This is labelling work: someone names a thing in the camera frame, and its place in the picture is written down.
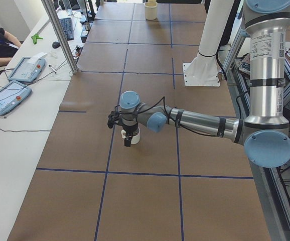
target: metal pole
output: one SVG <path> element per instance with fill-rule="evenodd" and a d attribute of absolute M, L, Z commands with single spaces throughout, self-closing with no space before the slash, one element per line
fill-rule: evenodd
<path fill-rule="evenodd" d="M 41 2 L 43 3 L 44 8 L 48 14 L 48 17 L 50 19 L 50 22 L 51 22 L 53 28 L 54 28 L 57 39 L 58 39 L 60 46 L 63 50 L 63 53 L 65 55 L 65 58 L 70 66 L 70 69 L 74 74 L 78 71 L 78 67 L 77 67 L 76 62 L 73 58 L 73 55 L 72 55 L 72 52 L 71 52 L 70 47 L 68 45 L 65 34 L 60 26 L 58 16 L 57 16 L 56 11 L 54 9 L 54 5 L 53 5 L 52 1 L 50 1 L 50 0 L 41 0 Z"/>

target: sticker label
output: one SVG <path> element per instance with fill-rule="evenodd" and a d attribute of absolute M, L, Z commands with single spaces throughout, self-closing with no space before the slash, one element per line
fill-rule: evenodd
<path fill-rule="evenodd" d="M 276 113 L 282 113 L 283 88 L 277 89 Z"/>
<path fill-rule="evenodd" d="M 264 34 L 251 39 L 251 60 L 284 58 L 285 32 Z"/>

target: white cylinder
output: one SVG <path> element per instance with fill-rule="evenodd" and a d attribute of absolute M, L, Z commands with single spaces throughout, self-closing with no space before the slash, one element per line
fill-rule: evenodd
<path fill-rule="evenodd" d="M 154 20 L 157 18 L 157 2 L 146 2 L 145 3 L 145 18 L 147 20 Z"/>
<path fill-rule="evenodd" d="M 186 86 L 220 86 L 215 54 L 233 4 L 234 0 L 211 0 L 197 57 L 183 63 Z"/>
<path fill-rule="evenodd" d="M 125 130 L 121 130 L 121 137 L 123 139 L 125 139 L 126 137 L 126 131 Z M 139 127 L 137 128 L 137 130 L 133 133 L 133 138 L 131 139 L 131 143 L 134 145 L 134 144 L 137 144 L 140 140 L 140 129 Z"/>

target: black strap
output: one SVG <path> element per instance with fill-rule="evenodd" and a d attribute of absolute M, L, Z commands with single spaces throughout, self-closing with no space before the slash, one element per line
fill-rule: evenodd
<path fill-rule="evenodd" d="M 225 123 L 226 123 L 226 118 L 220 117 L 219 129 L 217 130 L 216 136 L 224 137 Z"/>
<path fill-rule="evenodd" d="M 236 131 L 236 136 L 235 136 L 235 140 L 234 143 L 239 143 L 241 134 L 242 134 L 242 129 L 243 129 L 243 120 L 240 119 L 239 121 L 239 126 L 237 127 L 237 131 Z"/>
<path fill-rule="evenodd" d="M 175 127 L 177 128 L 181 127 L 181 118 L 182 118 L 183 112 L 184 112 L 183 109 L 179 109 L 179 111 L 177 112 L 177 115 L 175 118 Z"/>
<path fill-rule="evenodd" d="M 144 105 L 146 105 L 146 104 L 143 103 L 143 102 L 141 102 L 141 103 L 139 103 L 139 104 L 135 107 L 135 109 L 134 109 L 134 111 L 133 111 L 133 113 L 132 113 L 132 115 L 133 115 L 133 117 L 135 118 L 135 120 L 137 120 L 138 112 L 140 111 L 140 109 L 141 109 Z"/>
<path fill-rule="evenodd" d="M 213 57 L 213 56 L 216 56 L 216 55 L 217 55 L 217 52 L 216 52 L 216 54 L 213 54 L 213 55 L 210 55 L 210 56 L 208 56 L 208 55 L 204 55 L 204 54 L 201 54 L 200 51 L 198 51 L 198 53 L 199 53 L 200 55 L 202 55 L 203 57 L 207 57 L 207 58 L 210 58 L 210 57 Z"/>

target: white cup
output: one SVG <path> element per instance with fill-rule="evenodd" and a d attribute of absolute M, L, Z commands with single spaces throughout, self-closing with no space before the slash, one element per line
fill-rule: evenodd
<path fill-rule="evenodd" d="M 126 137 L 126 131 L 125 130 L 121 130 L 121 137 L 123 139 L 125 139 Z M 140 129 L 139 127 L 137 128 L 137 130 L 133 133 L 133 138 L 131 139 L 131 143 L 134 145 L 134 144 L 137 144 L 140 140 Z"/>
<path fill-rule="evenodd" d="M 157 18 L 157 2 L 145 3 L 145 18 L 147 20 L 154 20 Z"/>

